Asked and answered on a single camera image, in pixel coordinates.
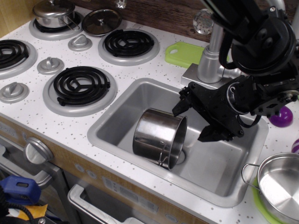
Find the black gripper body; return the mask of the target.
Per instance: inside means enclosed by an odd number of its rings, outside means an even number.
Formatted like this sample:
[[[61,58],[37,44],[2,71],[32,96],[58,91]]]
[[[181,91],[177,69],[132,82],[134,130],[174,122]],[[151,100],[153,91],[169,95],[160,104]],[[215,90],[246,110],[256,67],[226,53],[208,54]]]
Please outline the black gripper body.
[[[179,98],[189,99],[192,103],[191,108],[209,125],[225,128],[231,141],[234,137],[244,136],[243,128],[251,128],[257,124],[257,119],[247,124],[240,118],[241,114],[250,112],[250,103],[255,93],[256,85],[253,78],[241,75],[214,90],[190,82],[179,92]]]

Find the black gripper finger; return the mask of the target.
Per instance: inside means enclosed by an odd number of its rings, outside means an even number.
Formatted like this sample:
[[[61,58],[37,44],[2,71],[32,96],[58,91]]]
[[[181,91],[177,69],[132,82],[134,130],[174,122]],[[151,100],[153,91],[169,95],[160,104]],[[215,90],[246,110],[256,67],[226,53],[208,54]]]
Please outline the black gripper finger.
[[[213,125],[206,126],[198,138],[201,142],[213,142],[220,140],[230,140],[229,132],[223,127],[215,127]]]
[[[181,99],[172,109],[172,114],[174,117],[188,111],[192,106],[192,103],[189,99]]]

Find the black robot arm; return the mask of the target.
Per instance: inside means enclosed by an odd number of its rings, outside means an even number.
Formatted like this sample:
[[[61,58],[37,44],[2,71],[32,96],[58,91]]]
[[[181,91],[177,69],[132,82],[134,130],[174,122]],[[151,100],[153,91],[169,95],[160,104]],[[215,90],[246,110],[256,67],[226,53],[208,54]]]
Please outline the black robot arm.
[[[206,0],[214,22],[209,45],[199,64],[182,79],[172,112],[193,108],[207,122],[199,140],[211,142],[242,137],[248,124],[241,115],[279,115],[299,94],[299,41],[281,1],[261,10],[253,0]]]

